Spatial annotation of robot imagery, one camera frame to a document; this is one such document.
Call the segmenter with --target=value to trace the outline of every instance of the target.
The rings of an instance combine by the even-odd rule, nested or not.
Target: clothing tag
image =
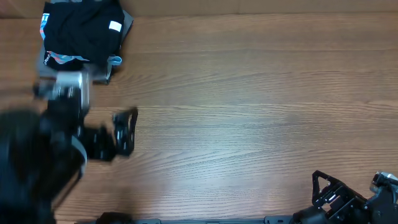
[[[109,24],[109,28],[120,32],[120,30],[122,29],[122,24],[115,21],[111,21],[111,23]]]
[[[42,22],[47,22],[47,19],[49,19],[49,15],[49,13],[43,13]]]

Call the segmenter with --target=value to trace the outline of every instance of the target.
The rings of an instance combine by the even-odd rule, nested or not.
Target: white label
[[[115,21],[111,21],[111,23],[109,24],[109,28],[120,32],[120,30],[122,29],[122,24]]]
[[[47,58],[44,60],[44,64],[47,65],[47,62],[49,61],[51,55],[49,54],[49,56],[47,56]]]
[[[42,22],[43,21],[46,21],[47,22],[47,19],[49,18],[49,13],[43,13],[43,17],[42,17]]]

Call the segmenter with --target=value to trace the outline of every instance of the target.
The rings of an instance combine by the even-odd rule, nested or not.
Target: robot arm
[[[320,189],[319,178],[329,181],[330,185]],[[313,206],[293,214],[292,223],[398,223],[398,179],[390,173],[376,173],[371,182],[371,190],[375,195],[369,199],[319,170],[312,174],[312,182]],[[327,212],[322,209],[326,204],[330,205]]]
[[[7,121],[0,135],[2,224],[55,223],[53,211],[80,180],[88,160],[110,162],[134,150],[137,108],[113,116],[114,135],[104,126],[84,125],[91,100],[87,73],[60,72],[55,81],[38,83],[34,92],[48,100],[42,114],[2,114]]]

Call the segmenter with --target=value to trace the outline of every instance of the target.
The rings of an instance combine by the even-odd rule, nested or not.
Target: black cloth
[[[46,2],[44,13],[50,14],[44,27],[46,51],[82,56],[98,65],[106,65],[108,57],[118,53],[124,22],[118,0]],[[109,28],[111,21],[122,25],[120,32]]]
[[[57,71],[79,71],[83,69],[83,63],[87,61],[82,61],[78,59],[71,60],[67,63],[58,63],[48,52],[44,52],[44,62],[46,66],[55,69]]]

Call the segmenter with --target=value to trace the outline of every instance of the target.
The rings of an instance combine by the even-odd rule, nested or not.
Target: wooden table
[[[0,21],[1,108],[37,104],[39,24]],[[86,122],[138,106],[136,150],[92,162],[60,223],[291,214],[317,169],[365,197],[398,174],[398,14],[139,17],[123,60]]]

